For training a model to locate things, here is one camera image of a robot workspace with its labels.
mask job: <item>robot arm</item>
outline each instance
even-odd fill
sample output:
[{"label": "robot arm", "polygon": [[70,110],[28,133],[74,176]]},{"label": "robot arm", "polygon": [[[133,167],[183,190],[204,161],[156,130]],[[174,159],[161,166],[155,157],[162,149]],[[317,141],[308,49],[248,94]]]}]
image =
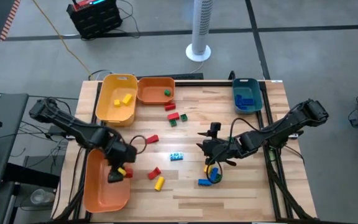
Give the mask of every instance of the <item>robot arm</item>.
[{"label": "robot arm", "polygon": [[53,98],[37,100],[30,110],[30,117],[41,123],[53,123],[75,137],[85,149],[101,149],[111,170],[108,182],[119,182],[123,176],[118,172],[125,162],[135,162],[137,149],[122,141],[121,135],[112,128],[85,123],[62,111]]},{"label": "robot arm", "polygon": [[228,159],[243,159],[258,151],[265,142],[272,147],[283,147],[288,141],[288,136],[297,132],[304,126],[316,127],[327,121],[328,113],[318,101],[307,100],[296,105],[283,119],[261,130],[247,131],[234,136],[231,143],[217,138],[221,123],[211,123],[207,133],[199,133],[210,136],[212,139],[204,140],[197,144],[207,157],[205,164],[214,164],[215,161],[227,162],[235,166],[236,163]]}]

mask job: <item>table leg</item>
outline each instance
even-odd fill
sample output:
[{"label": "table leg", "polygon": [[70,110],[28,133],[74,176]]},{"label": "table leg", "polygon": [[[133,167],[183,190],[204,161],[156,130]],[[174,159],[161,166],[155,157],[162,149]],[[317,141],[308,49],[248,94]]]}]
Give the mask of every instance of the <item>table leg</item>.
[{"label": "table leg", "polygon": [[34,184],[41,187],[50,187],[55,189],[59,183],[59,176],[36,171],[8,162],[3,180],[23,184]]}]

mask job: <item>wooden tabletop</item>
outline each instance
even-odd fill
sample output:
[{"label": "wooden tabletop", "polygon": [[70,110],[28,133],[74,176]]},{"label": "wooden tabletop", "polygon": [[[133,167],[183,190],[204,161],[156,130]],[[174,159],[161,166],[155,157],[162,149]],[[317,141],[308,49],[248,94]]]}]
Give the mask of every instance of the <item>wooden tabletop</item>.
[{"label": "wooden tabletop", "polygon": [[[78,100],[75,116],[83,121],[91,122],[98,82],[86,81]],[[287,96],[282,82],[266,81],[273,119],[282,118],[289,110]],[[198,179],[205,179],[203,172],[205,156],[196,145],[204,137],[197,135],[209,129],[211,122],[222,123],[220,138],[229,136],[235,114],[232,88],[219,87],[176,87],[176,110],[165,111],[163,106],[148,106],[137,103],[135,122],[126,128],[117,128],[128,142],[133,136],[143,134],[149,137],[157,134],[160,141],[147,146],[146,151],[137,156],[133,164],[134,178],[131,180],[131,198],[120,211],[93,213],[92,222],[251,222],[274,221],[272,199],[264,161],[263,149],[245,159],[234,159],[236,167],[223,164],[223,179],[211,187],[200,187]],[[186,113],[187,122],[178,122],[170,127],[167,115],[179,112]],[[264,123],[267,118],[262,109]],[[258,127],[256,115],[240,116]],[[250,130],[239,121],[234,126],[235,134]],[[289,140],[288,145],[297,151],[297,141]],[[135,146],[142,148],[140,140]],[[66,151],[62,169],[62,195],[56,215],[61,214],[69,202],[71,182],[75,159],[79,150],[75,142],[70,142]],[[184,153],[182,161],[169,159],[170,152]],[[83,153],[77,166],[74,193],[77,191],[82,168]],[[283,149],[282,162],[289,191],[305,209],[315,217],[313,199],[311,198],[308,179],[302,160]],[[154,190],[155,180],[149,180],[147,173],[159,167],[165,184],[161,192]],[[285,217],[282,195],[277,189],[282,216]],[[80,217],[85,216],[82,207]]]}]

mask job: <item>gray floor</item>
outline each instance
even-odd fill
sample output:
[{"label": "gray floor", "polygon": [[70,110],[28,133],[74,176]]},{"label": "gray floor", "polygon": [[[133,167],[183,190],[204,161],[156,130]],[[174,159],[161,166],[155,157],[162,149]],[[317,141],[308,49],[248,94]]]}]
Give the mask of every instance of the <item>gray floor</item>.
[{"label": "gray floor", "polygon": [[[62,34],[77,34],[65,8],[67,2],[38,0]],[[141,31],[191,29],[192,0],[130,0]],[[124,10],[130,8],[118,1]],[[258,27],[336,26],[358,24],[358,1],[252,1]],[[212,28],[250,27],[242,0],[215,0]],[[122,29],[135,31],[132,20]],[[55,35],[31,0],[22,0],[10,37]],[[284,80],[290,104],[312,98],[330,114],[319,128],[306,128],[301,150],[320,219],[358,223],[358,129],[347,115],[358,95],[358,30],[261,33],[272,79]],[[190,35],[68,40],[69,47],[92,71],[110,69],[139,76],[189,73],[198,68],[185,57]],[[212,34],[211,58],[200,72],[205,79],[262,78],[251,33]],[[59,40],[0,42],[0,91],[32,95],[78,97],[87,74]],[[75,101],[70,102],[75,109]],[[52,142],[21,136],[12,154],[46,156]],[[14,158],[20,164],[22,158]],[[50,212],[29,218],[19,212],[16,223],[45,220]]]}]

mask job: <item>black plastic box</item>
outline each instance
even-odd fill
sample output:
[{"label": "black plastic box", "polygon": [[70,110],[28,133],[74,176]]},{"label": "black plastic box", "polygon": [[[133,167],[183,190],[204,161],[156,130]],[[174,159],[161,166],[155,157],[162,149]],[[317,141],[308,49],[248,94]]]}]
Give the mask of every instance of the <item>black plastic box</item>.
[{"label": "black plastic box", "polygon": [[69,4],[67,13],[84,39],[96,38],[122,24],[116,0],[104,0],[77,11]]}]

